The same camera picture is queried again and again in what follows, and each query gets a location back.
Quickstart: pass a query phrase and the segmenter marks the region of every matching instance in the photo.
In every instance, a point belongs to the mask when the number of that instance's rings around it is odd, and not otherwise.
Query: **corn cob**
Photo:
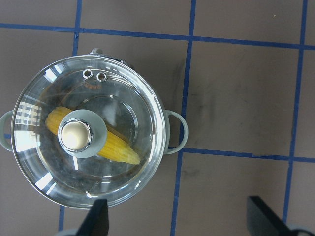
[[[62,119],[72,110],[66,107],[57,107],[53,110],[46,119],[47,128],[55,135],[58,134],[58,128]],[[98,155],[117,162],[126,162],[137,165],[140,163],[140,158],[131,147],[120,137],[107,131],[107,140],[104,147]]]

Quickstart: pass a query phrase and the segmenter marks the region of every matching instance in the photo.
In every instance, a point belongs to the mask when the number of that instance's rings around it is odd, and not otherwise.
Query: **blue grid line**
[[[121,31],[121,30],[109,30],[109,29],[88,29],[88,28],[80,28],[80,33],[95,33],[95,34],[141,37],[141,38],[172,39],[172,40],[181,40],[181,41],[188,41],[191,38],[187,35],[144,33],[144,32],[133,32],[133,31]]]
[[[75,32],[73,34],[73,48],[72,48],[73,56],[76,56],[78,54],[81,13],[82,13],[82,0],[77,0],[77,11],[76,11],[76,17],[75,17]],[[59,226],[58,226],[59,231],[63,230],[63,223],[64,223],[64,206],[60,206]]]
[[[60,206],[58,231],[63,230],[64,223],[64,206]]]
[[[311,157],[294,157],[294,162],[307,162],[307,163],[315,163],[315,158]]]
[[[72,55],[73,56],[78,55],[81,13],[82,13],[82,0],[78,0],[77,1],[77,12],[76,12],[76,17],[75,17],[75,32],[73,35],[73,48],[72,48]]]
[[[307,0],[303,0],[302,7],[302,19],[301,19],[301,31],[300,31],[300,45],[304,45],[305,42],[305,29],[306,29],[306,17],[307,17]],[[289,167],[287,171],[285,196],[284,196],[284,206],[283,206],[283,216],[282,219],[286,223],[287,214],[289,209],[291,182],[293,174],[293,162],[294,162],[294,151],[295,151],[295,141],[296,141],[296,130],[298,123],[298,113],[299,113],[299,103],[300,103],[300,92],[301,92],[301,80],[302,80],[302,69],[303,69],[303,56],[304,49],[299,49],[299,59],[298,68],[296,75],[296,87],[295,87],[295,99],[294,99],[294,112],[293,112],[293,124],[292,124],[292,138],[290,144],[290,157],[289,157]]]
[[[266,160],[279,160],[288,161],[288,156],[281,155],[254,155],[249,152],[235,152],[235,151],[221,151],[221,150],[208,150],[208,149],[197,149],[197,148],[183,148],[185,153],[194,154],[206,154],[206,155],[218,155],[218,156],[234,156],[234,157],[245,157],[254,159],[266,159]]]
[[[293,49],[301,48],[300,44],[264,42],[264,41],[232,39],[232,38],[214,38],[214,37],[194,36],[193,40],[197,42],[230,43],[230,44],[249,45],[249,46],[293,48]]]
[[[196,11],[196,0],[191,0],[190,6],[190,21],[189,21],[189,41],[187,44],[186,53],[186,65],[185,65],[185,76],[184,76],[184,88],[183,88],[183,99],[182,99],[182,116],[186,117],[187,109],[187,99],[188,99],[188,88],[189,88],[189,76],[190,76],[190,64],[191,64],[191,53],[192,53],[192,43],[193,43],[193,30],[195,23],[195,11]],[[180,140],[184,137],[184,129],[181,125],[180,129]],[[178,210],[178,200],[179,191],[181,185],[181,173],[182,173],[182,163],[183,163],[183,151],[179,151],[177,157],[177,167],[176,167],[176,178],[175,178],[175,189],[174,189],[174,200],[173,200],[173,210],[172,210],[172,222],[171,222],[171,236],[175,236],[176,232],[176,222],[177,222],[177,210]]]
[[[57,32],[78,32],[78,33],[127,36],[127,37],[170,39],[170,40],[180,40],[180,41],[192,40],[194,42],[229,43],[229,44],[248,45],[248,46],[303,49],[303,50],[311,50],[311,51],[315,50],[315,45],[301,45],[301,44],[291,44],[291,43],[264,42],[264,41],[256,41],[256,40],[215,38],[215,37],[191,36],[191,35],[145,33],[145,32],[122,31],[122,30],[109,30],[109,29],[37,26],[37,25],[23,25],[23,24],[7,24],[7,23],[0,23],[0,28],[22,29],[22,30],[46,30],[46,31],[57,31]]]
[[[23,25],[23,24],[7,24],[0,23],[0,28],[20,29],[20,30],[46,30],[57,32],[74,32],[72,27],[58,27],[58,26],[37,26],[37,25]]]
[[[174,200],[173,200],[171,232],[170,232],[171,236],[175,236],[175,231],[176,231],[179,190],[180,190],[180,185],[181,185],[182,163],[183,163],[183,152],[180,150],[177,156],[177,166],[176,166],[176,175],[175,175]]]

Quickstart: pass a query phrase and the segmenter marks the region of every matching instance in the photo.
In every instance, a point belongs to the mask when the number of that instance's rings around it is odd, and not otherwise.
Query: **black object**
[[[93,203],[88,215],[74,236],[107,236],[108,230],[107,200],[98,199]]]
[[[304,230],[290,230],[259,196],[247,198],[247,228],[251,236],[315,236]]]

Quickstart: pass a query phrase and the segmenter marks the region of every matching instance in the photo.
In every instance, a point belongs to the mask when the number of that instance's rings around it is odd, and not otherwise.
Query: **glass lid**
[[[68,207],[113,206],[150,180],[165,146],[163,107],[145,80],[101,55],[55,62],[28,84],[12,146],[29,182]]]

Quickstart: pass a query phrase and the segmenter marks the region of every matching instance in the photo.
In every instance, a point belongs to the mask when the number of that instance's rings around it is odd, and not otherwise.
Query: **gray floor tile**
[[[0,148],[0,235],[48,235],[58,232],[59,205],[26,180],[13,153]]]
[[[83,1],[81,27],[188,34],[190,0]]]
[[[0,23],[74,27],[76,0],[1,1]]]
[[[305,44],[315,45],[315,1],[308,1],[307,18],[306,18],[306,31],[305,31]]]
[[[71,33],[0,29],[0,114],[13,110],[26,84],[46,65],[72,54]],[[7,123],[6,133],[10,131]],[[0,148],[0,235],[54,235],[59,205],[40,195],[14,155]]]
[[[164,156],[157,172],[138,194],[109,208],[110,236],[169,235],[177,155]],[[67,208],[65,229],[77,228],[87,211]]]
[[[246,200],[252,195],[281,217],[286,171],[284,161],[184,154],[176,235],[250,235]]]
[[[315,232],[314,179],[314,163],[294,163],[287,219],[289,226]]]
[[[93,47],[132,64],[161,97],[165,109],[181,112],[187,42],[81,34],[78,54],[89,53]],[[171,146],[178,143],[179,125],[171,119]]]
[[[194,35],[299,43],[302,1],[198,0]]]
[[[315,52],[305,51],[301,82],[299,116],[297,124],[295,156],[315,157]]]
[[[1,112],[14,109],[24,87],[47,65],[72,55],[73,34],[0,29]]]
[[[293,49],[194,43],[187,146],[288,155],[297,59]]]

